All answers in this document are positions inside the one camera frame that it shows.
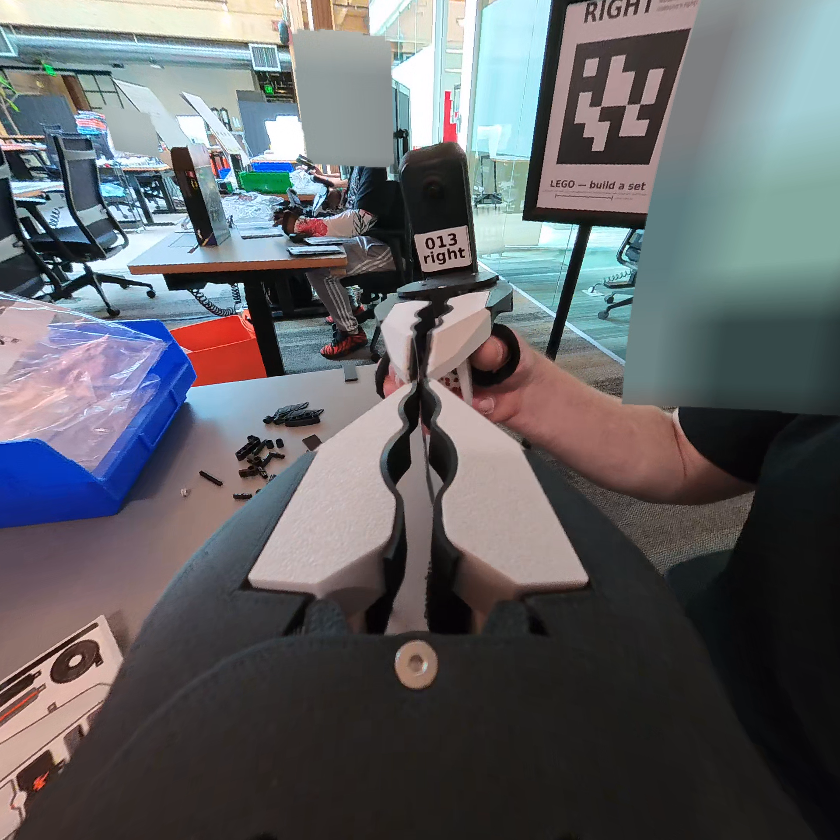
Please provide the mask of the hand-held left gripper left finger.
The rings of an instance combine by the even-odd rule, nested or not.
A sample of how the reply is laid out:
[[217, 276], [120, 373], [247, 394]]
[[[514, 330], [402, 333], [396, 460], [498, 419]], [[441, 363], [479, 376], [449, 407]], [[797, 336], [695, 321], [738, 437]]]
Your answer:
[[403, 385], [312, 454], [248, 574], [257, 590], [313, 595], [383, 634], [406, 570], [405, 506], [417, 384]]

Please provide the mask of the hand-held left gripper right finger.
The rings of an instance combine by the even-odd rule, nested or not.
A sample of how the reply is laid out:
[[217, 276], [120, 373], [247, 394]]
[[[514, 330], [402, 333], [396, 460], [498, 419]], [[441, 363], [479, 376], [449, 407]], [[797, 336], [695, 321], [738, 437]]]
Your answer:
[[590, 579], [524, 450], [437, 382], [421, 394], [433, 530], [426, 619], [466, 634], [500, 602]]

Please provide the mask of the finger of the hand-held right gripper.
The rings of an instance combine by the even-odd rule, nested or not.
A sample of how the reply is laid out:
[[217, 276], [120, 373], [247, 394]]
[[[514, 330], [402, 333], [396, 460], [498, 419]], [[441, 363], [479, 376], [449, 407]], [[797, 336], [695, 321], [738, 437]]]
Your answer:
[[422, 378], [440, 381], [453, 371], [459, 387], [472, 387], [473, 374], [469, 358], [486, 342], [491, 333], [489, 294], [464, 294], [448, 299], [442, 315], [434, 313], [428, 303], [422, 308], [425, 349], [422, 358]]
[[428, 302], [399, 301], [381, 322], [381, 336], [396, 376], [417, 382], [428, 356]]

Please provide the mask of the person's right forearm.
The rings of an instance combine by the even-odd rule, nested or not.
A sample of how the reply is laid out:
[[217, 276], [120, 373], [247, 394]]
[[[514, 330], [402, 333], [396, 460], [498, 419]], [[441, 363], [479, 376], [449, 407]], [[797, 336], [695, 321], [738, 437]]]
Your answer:
[[592, 388], [577, 411], [582, 465], [576, 470], [600, 487], [643, 501], [690, 506], [753, 490], [697, 451], [677, 412], [625, 406]]

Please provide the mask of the scattered black lego pieces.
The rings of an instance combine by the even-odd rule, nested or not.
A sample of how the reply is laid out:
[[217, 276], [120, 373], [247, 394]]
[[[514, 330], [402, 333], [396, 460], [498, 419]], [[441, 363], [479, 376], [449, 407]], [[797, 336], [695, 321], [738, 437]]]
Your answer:
[[263, 484], [271, 482], [277, 471], [272, 463], [287, 459], [285, 439], [278, 435], [280, 428], [303, 428], [318, 425], [324, 408], [312, 406], [310, 402], [296, 402], [280, 406], [273, 413], [262, 418], [264, 432], [249, 433], [230, 453], [235, 461], [236, 475], [239, 481], [259, 480]]

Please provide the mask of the dark lego set box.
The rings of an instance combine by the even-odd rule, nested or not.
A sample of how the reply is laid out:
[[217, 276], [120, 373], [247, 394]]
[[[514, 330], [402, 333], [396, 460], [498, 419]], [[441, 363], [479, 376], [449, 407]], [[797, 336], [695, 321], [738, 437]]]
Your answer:
[[171, 162], [198, 245], [221, 245], [230, 238], [230, 229], [207, 147], [173, 147]]

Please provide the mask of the person's right hand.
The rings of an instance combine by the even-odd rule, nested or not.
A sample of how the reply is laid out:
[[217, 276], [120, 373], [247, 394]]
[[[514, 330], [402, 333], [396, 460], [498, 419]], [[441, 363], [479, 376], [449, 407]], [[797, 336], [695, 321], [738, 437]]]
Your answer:
[[588, 480], [603, 472], [600, 445], [608, 416], [621, 407], [611, 395], [575, 379], [527, 345], [492, 335], [469, 358], [482, 373], [497, 373], [519, 351], [516, 369], [502, 383], [480, 387], [474, 381], [467, 399], [478, 414], [508, 427]]

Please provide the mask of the orange plastic bin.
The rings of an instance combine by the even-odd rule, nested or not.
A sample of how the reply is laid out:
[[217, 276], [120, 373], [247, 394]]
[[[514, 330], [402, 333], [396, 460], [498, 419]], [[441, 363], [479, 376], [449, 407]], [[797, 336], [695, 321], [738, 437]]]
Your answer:
[[246, 309], [171, 330], [192, 364], [194, 386], [266, 378], [255, 329]]

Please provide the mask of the black mesh office chair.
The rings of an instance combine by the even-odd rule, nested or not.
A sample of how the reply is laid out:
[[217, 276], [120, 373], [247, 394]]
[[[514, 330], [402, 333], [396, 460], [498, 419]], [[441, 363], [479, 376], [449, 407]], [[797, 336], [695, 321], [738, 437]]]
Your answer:
[[121, 224], [112, 215], [102, 195], [98, 173], [98, 158], [88, 136], [54, 134], [59, 169], [64, 186], [66, 208], [73, 225], [51, 228], [48, 231], [49, 260], [57, 268], [59, 277], [67, 279], [66, 271], [73, 265], [82, 267], [82, 274], [68, 280], [60, 288], [60, 299], [70, 298], [75, 291], [90, 287], [99, 295], [110, 319], [120, 310], [107, 298], [103, 284], [122, 289], [146, 289], [148, 298], [155, 297], [151, 284], [96, 271], [94, 263], [116, 256], [130, 244]]
[[631, 229], [616, 252], [616, 260], [622, 269], [611, 276], [595, 281], [590, 287], [591, 293], [598, 290], [605, 291], [604, 308], [597, 312], [598, 319], [607, 321], [613, 310], [632, 305], [643, 241], [644, 230]]
[[71, 299], [69, 278], [55, 259], [44, 256], [27, 236], [25, 212], [14, 200], [11, 173], [1, 153], [1, 292], [49, 301]]

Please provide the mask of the marker sign on black stand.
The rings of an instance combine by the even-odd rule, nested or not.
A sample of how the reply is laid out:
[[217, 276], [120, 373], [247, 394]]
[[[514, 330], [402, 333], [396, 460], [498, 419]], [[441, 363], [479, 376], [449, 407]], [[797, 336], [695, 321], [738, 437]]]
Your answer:
[[522, 217], [578, 228], [555, 359], [593, 227], [644, 228], [698, 2], [552, 2]]

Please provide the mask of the wooden-top desk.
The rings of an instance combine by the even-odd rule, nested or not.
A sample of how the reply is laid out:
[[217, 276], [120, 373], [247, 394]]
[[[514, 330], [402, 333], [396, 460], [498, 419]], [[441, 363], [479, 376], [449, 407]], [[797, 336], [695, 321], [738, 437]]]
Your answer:
[[237, 232], [221, 245], [200, 246], [192, 234], [172, 234], [130, 261], [132, 275], [162, 275], [171, 291], [201, 290], [207, 284], [241, 284], [245, 291], [266, 375], [286, 373], [277, 341], [267, 288], [273, 287], [283, 317], [293, 318], [297, 309], [289, 278], [308, 270], [343, 268], [347, 255], [296, 257], [289, 252], [287, 238], [244, 239]]

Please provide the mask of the white board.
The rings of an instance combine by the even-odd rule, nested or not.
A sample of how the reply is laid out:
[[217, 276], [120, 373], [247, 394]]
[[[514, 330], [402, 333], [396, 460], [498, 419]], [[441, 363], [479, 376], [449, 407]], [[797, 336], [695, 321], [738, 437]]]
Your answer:
[[107, 106], [101, 113], [116, 151], [158, 157], [162, 145], [170, 150], [190, 143], [179, 122], [151, 89], [120, 79], [113, 83], [123, 106]]
[[201, 97], [186, 91], [182, 91], [181, 96], [202, 117], [224, 152], [228, 156], [233, 155], [239, 157], [245, 165], [248, 165], [250, 163], [250, 157], [245, 147], [237, 140], [231, 130], [226, 128], [221, 119], [207, 106], [205, 101]]

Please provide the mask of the clear plastic bag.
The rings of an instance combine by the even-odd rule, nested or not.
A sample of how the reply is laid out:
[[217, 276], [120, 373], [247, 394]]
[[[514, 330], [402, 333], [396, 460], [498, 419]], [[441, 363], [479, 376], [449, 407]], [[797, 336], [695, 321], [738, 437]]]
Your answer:
[[120, 322], [1, 295], [1, 441], [39, 440], [101, 476], [156, 396], [170, 343]]

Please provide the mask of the person's black shirt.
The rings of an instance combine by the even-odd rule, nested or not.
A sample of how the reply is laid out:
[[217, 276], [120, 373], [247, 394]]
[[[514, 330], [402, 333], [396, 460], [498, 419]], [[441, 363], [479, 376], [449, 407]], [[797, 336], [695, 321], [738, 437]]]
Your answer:
[[679, 424], [754, 494], [726, 562], [666, 577], [743, 729], [815, 835], [838, 838], [838, 417], [683, 406]]

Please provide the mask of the printed instruction booklet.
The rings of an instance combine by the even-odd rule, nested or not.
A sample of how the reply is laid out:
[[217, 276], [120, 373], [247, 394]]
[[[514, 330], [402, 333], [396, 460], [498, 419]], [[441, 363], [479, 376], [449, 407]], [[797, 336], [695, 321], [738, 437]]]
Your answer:
[[107, 698], [123, 657], [105, 616], [1, 685], [1, 838], [14, 838], [63, 771]]

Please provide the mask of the grey air duct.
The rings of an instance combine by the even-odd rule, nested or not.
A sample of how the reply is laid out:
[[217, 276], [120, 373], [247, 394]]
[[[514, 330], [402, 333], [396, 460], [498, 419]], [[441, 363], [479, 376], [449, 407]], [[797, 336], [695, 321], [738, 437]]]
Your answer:
[[196, 67], [216, 62], [226, 67], [255, 67], [247, 44], [226, 41], [23, 30], [12, 29], [4, 24], [2, 44], [11, 49], [11, 57], [20, 60], [102, 65], [155, 63]]

